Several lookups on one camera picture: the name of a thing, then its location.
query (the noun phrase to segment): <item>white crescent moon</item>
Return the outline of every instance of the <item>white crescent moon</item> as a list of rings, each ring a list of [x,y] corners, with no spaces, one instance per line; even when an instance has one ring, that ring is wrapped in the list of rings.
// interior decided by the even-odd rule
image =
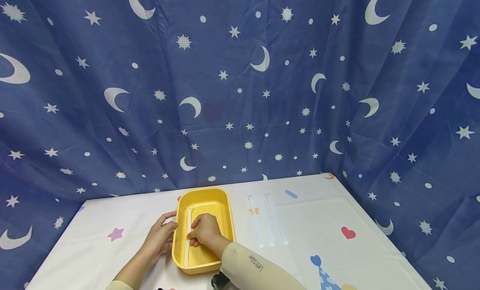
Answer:
[[[128,2],[130,3],[133,12],[143,20],[148,20],[155,13],[155,8],[150,10],[144,9],[138,0],[128,0]]]
[[[30,227],[30,230],[28,230],[28,233],[26,234],[26,236],[20,237],[18,239],[10,239],[8,236],[8,229],[5,230],[2,236],[0,237],[0,248],[8,250],[8,249],[14,249],[24,245],[25,243],[28,242],[28,240],[30,240],[32,236],[32,228],[33,227]]]
[[[266,69],[268,69],[268,66],[270,65],[270,54],[268,53],[268,50],[263,47],[263,53],[265,53],[265,58],[263,59],[263,62],[260,63],[260,65],[253,65],[253,63],[250,63],[250,66],[254,68],[256,71],[260,72],[265,72]]]
[[[183,158],[181,158],[181,160],[180,160],[180,167],[185,171],[190,171],[190,170],[193,170],[193,169],[196,168],[196,166],[188,166],[185,163],[185,156]]]
[[[191,104],[195,108],[195,116],[193,118],[198,117],[202,111],[202,105],[200,104],[200,101],[195,97],[187,97],[180,102],[179,106],[186,103]]]
[[[480,88],[474,88],[467,83],[468,94],[472,95],[473,98],[480,99]]]
[[[0,81],[13,84],[22,84],[30,81],[30,72],[28,72],[28,69],[23,65],[23,63],[20,63],[12,56],[4,55],[3,53],[0,53],[0,55],[8,60],[13,66],[13,74],[9,77],[1,77]]]
[[[377,13],[375,12],[375,6],[377,4],[377,1],[378,0],[370,0],[370,2],[367,5],[367,9],[365,10],[365,21],[369,25],[380,24],[390,16],[390,15],[387,15],[386,17],[379,17],[377,15]]]
[[[375,219],[375,223],[377,224],[377,226],[382,230],[382,232],[385,235],[390,236],[393,233],[393,222],[392,222],[392,220],[390,220],[390,224],[388,225],[388,227],[381,226],[376,219]]]
[[[364,118],[373,116],[373,114],[378,111],[378,107],[380,106],[380,103],[376,98],[367,98],[360,100],[359,102],[366,103],[370,106],[370,111],[364,116]]]
[[[332,142],[330,143],[330,150],[331,150],[331,152],[333,152],[333,153],[335,153],[335,154],[343,154],[343,153],[341,153],[340,151],[338,151],[338,149],[335,147],[335,145],[337,145],[337,142],[338,142],[338,141],[332,141]]]
[[[320,79],[325,79],[327,80],[327,78],[325,77],[325,75],[323,75],[322,73],[317,73],[315,75],[313,75],[313,78],[312,78],[312,91],[313,93],[317,93],[317,91],[315,90],[315,85],[317,85],[317,81],[319,81]]]
[[[115,104],[115,97],[117,97],[118,94],[123,94],[123,93],[129,94],[123,88],[107,88],[103,92],[103,95],[105,96],[105,99],[107,100],[108,104],[110,104],[111,107],[123,113],[123,110],[121,110],[120,107],[118,107],[117,104]]]

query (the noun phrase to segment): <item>curtain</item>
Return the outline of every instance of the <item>curtain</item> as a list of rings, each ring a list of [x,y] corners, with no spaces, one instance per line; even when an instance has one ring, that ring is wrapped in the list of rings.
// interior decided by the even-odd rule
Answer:
[[[0,0],[2,288],[86,199],[321,172],[477,284],[479,2]]]

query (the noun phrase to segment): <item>left hand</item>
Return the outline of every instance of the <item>left hand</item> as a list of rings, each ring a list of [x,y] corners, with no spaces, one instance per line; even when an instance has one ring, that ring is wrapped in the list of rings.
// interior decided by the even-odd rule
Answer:
[[[170,212],[163,214],[158,218],[157,222],[153,224],[152,228],[148,232],[148,235],[143,242],[139,253],[146,255],[151,259],[152,265],[158,261],[161,254],[172,248],[173,231],[177,228],[178,223],[170,221],[165,223],[165,220],[171,217],[175,217],[177,212]]]

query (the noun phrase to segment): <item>black object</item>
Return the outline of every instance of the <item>black object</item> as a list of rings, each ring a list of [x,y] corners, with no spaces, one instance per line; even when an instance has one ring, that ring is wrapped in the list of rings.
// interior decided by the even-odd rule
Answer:
[[[215,290],[222,290],[228,283],[230,283],[230,280],[221,271],[212,277],[212,287]]]

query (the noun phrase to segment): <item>sleeve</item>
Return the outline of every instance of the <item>sleeve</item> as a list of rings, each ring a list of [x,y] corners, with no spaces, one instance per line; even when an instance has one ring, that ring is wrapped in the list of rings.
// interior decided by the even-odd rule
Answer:
[[[133,290],[133,288],[121,280],[114,280],[107,286],[106,290]]]
[[[220,271],[242,290],[306,290],[291,274],[236,242],[225,248]]]

